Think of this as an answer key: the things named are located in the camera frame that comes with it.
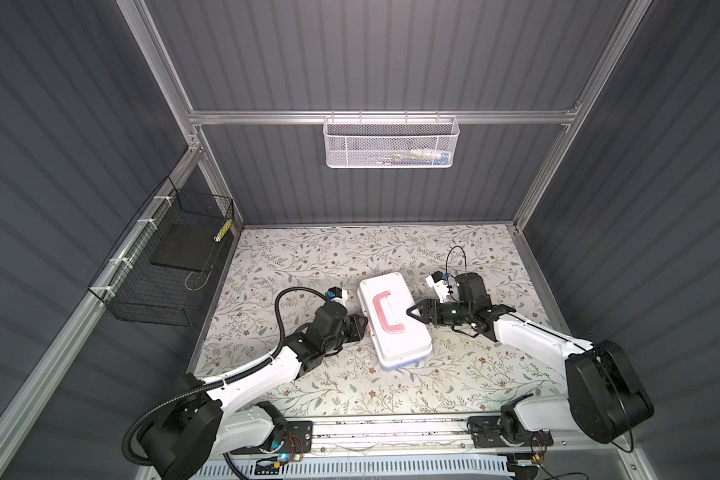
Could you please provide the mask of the white blue tool box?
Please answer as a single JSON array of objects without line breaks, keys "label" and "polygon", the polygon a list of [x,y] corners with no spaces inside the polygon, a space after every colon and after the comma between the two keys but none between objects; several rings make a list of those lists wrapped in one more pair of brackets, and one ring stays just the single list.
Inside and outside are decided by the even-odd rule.
[{"label": "white blue tool box", "polygon": [[415,302],[400,272],[362,280],[357,294],[383,370],[415,364],[433,352],[427,327],[408,315]]}]

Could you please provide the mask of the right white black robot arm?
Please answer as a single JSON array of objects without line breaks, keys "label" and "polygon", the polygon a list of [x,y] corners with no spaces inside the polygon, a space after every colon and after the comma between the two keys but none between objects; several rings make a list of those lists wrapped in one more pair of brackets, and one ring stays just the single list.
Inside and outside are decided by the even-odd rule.
[{"label": "right white black robot arm", "polygon": [[591,342],[533,322],[494,302],[483,278],[471,271],[436,271],[427,279],[433,298],[416,302],[408,317],[513,347],[560,374],[564,393],[523,394],[500,409],[496,431],[509,446],[525,446],[544,432],[577,431],[600,444],[632,435],[655,407],[625,350],[609,340]]}]

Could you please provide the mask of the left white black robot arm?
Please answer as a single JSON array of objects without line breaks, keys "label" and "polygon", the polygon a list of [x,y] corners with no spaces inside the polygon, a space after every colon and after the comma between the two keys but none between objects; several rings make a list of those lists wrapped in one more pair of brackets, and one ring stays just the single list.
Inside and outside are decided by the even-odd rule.
[{"label": "left white black robot arm", "polygon": [[275,297],[275,348],[257,361],[217,376],[182,378],[184,391],[140,415],[126,430],[121,453],[130,463],[152,467],[163,479],[188,479],[210,458],[240,449],[272,459],[288,451],[288,422],[263,395],[319,367],[347,344],[361,341],[368,319],[346,307],[347,292],[333,287],[315,295],[321,305],[308,324],[287,333]]}]

